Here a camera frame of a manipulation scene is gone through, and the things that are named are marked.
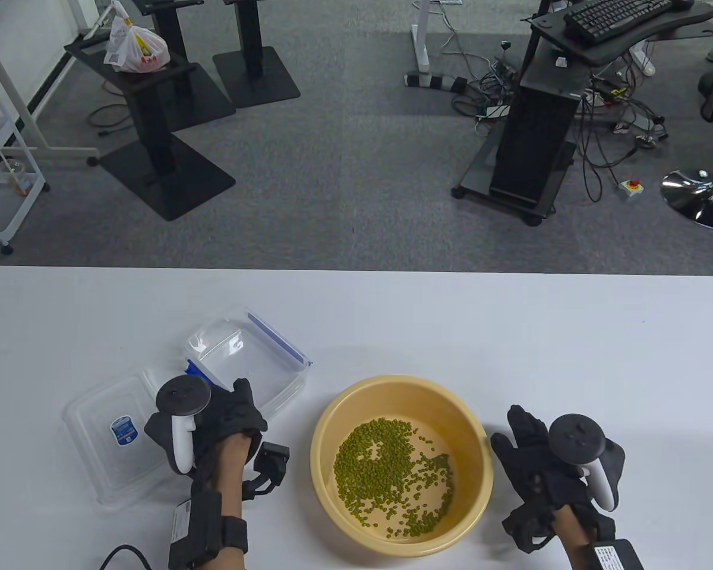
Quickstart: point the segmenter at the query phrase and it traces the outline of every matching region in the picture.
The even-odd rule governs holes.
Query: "hand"
[[[565,505],[589,504],[587,488],[573,465],[561,461],[550,451],[549,431],[520,406],[507,413],[517,448],[501,433],[491,437],[491,447],[504,467],[512,486],[524,502],[536,494],[544,495],[557,510]]]
[[[212,384],[210,386],[212,397],[209,404],[195,416],[193,432],[195,469],[188,475],[199,486],[206,485],[216,471],[220,459],[217,446],[226,440],[232,440],[235,444],[243,443],[244,439],[231,436],[244,435],[248,439],[248,445],[245,446],[243,465],[258,451],[261,445],[261,432],[267,431],[267,422],[254,406],[253,392],[248,380],[238,378],[232,387],[234,391],[230,392]],[[145,425],[145,432],[166,451],[169,464],[178,472],[173,457],[171,416],[164,412],[156,412],[150,416],[150,420]]]

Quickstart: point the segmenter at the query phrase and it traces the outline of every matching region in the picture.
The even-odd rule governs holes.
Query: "plastic storage container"
[[[229,390],[237,378],[248,378],[256,407],[269,420],[302,388],[311,364],[248,309],[202,326],[188,339],[185,355],[188,360],[175,355],[166,366],[96,386],[64,409],[63,420],[101,505],[129,505],[173,476],[163,449],[144,431],[156,412],[156,393],[170,378],[197,368]]]
[[[311,362],[254,312],[235,308],[188,340],[185,355],[213,383],[232,390],[248,378],[254,404],[270,420],[307,379]]]
[[[96,386],[69,402],[63,420],[95,488],[98,502],[119,508],[150,492],[172,470],[144,431],[156,392],[169,371],[142,370]]]

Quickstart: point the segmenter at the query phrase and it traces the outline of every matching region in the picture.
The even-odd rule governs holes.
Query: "chrome chair base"
[[[683,217],[713,228],[713,174],[706,170],[674,170],[663,179],[663,199]]]

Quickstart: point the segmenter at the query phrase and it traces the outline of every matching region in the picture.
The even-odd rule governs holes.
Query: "carpet floor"
[[[536,5],[465,0],[449,18],[465,49],[492,57],[501,40],[522,56]],[[697,79],[713,40],[655,44],[658,69],[638,97],[666,117],[670,138],[616,168],[645,192],[626,203],[603,173],[604,198],[588,200],[580,166],[568,173],[557,214],[538,228],[474,201],[459,181],[482,144],[472,119],[445,92],[403,86],[414,68],[410,0],[260,2],[265,43],[277,49],[301,97],[250,109],[178,136],[237,184],[167,223],[101,168],[42,161],[52,192],[40,196],[0,264],[713,274],[713,230],[669,209],[658,183],[678,166],[713,167],[713,124],[699,117]],[[238,49],[234,11],[221,2],[180,11],[191,59],[219,83],[212,55]],[[440,17],[429,38],[432,69],[466,74],[441,56]],[[487,64],[471,59],[482,74]],[[134,131],[99,138],[85,123],[117,98],[75,64],[42,112],[52,144],[112,150]],[[611,158],[632,135],[603,135]],[[593,175],[590,189],[598,192]]]

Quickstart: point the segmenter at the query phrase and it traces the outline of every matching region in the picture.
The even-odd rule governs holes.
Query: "green bean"
[[[378,527],[377,523],[370,524],[366,516],[376,508],[383,511],[386,521],[398,514],[399,507],[405,510],[402,514],[405,520],[399,521],[405,528],[387,528],[389,539],[392,535],[419,537],[431,532],[449,513],[452,503],[454,484],[449,455],[429,457],[419,451],[419,459],[413,461],[415,448],[410,438],[417,432],[409,422],[378,418],[356,427],[341,444],[335,459],[338,496],[362,526]],[[422,435],[417,439],[428,445],[433,443]],[[422,488],[438,486],[439,482],[446,487],[440,508],[419,515],[421,507],[412,508],[410,496],[417,503]],[[426,508],[427,503],[422,503],[422,507]]]

